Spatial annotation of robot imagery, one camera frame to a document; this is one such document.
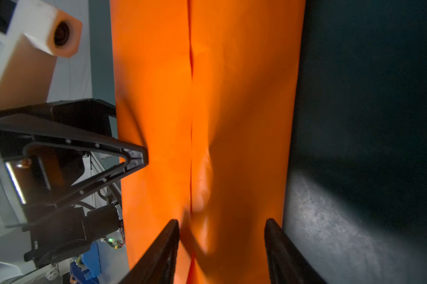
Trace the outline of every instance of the orange cloth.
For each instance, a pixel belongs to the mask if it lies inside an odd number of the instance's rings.
[[[110,4],[119,138],[149,154],[122,180],[130,267],[175,218],[174,283],[268,283],[305,1]]]

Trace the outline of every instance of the blue component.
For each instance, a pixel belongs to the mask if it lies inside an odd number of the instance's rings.
[[[97,277],[101,274],[99,248],[97,246],[97,242],[93,242],[91,244],[91,249],[81,255],[81,261],[88,269],[84,271],[86,280]]]
[[[76,266],[75,262],[72,262],[70,264],[70,274],[72,274],[73,278],[75,278],[78,281],[78,284],[100,284],[97,277],[94,277],[91,279],[86,279],[84,277],[85,272],[88,272],[88,271],[89,270],[81,271],[81,268]]]

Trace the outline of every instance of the wire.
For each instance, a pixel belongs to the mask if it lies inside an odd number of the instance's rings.
[[[78,258],[75,260],[76,266],[78,266],[79,268],[83,268],[86,265],[83,263],[83,261],[81,260],[81,254],[78,256]]]
[[[93,207],[92,205],[87,204],[86,202],[83,202],[83,201],[78,201],[78,202],[76,202],[75,204],[76,204],[76,205],[83,206],[83,207],[86,207],[86,208],[87,208],[87,209],[89,209],[89,210],[94,210],[94,209],[95,209],[95,207]]]
[[[122,244],[118,239],[103,237],[101,240],[107,243],[112,248],[115,248],[115,249],[122,248]]]
[[[100,190],[99,191],[97,191],[97,194],[100,196],[100,198],[102,198],[104,201],[106,201],[106,202],[108,202],[108,198],[106,197],[106,196],[104,196],[101,192],[100,192]]]
[[[120,234],[122,235],[121,246],[124,246],[126,244],[126,233],[124,232],[124,228],[120,228],[119,231],[120,231]]]

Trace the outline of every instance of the white panel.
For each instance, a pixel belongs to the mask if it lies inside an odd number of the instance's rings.
[[[92,98],[88,0],[44,1],[83,23],[78,53],[57,59],[47,101]]]

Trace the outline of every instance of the screw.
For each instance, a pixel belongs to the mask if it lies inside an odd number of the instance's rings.
[[[22,159],[15,164],[15,166],[17,166],[17,168],[20,168],[20,169],[28,169],[31,167],[31,165],[32,165],[32,160],[29,158]]]

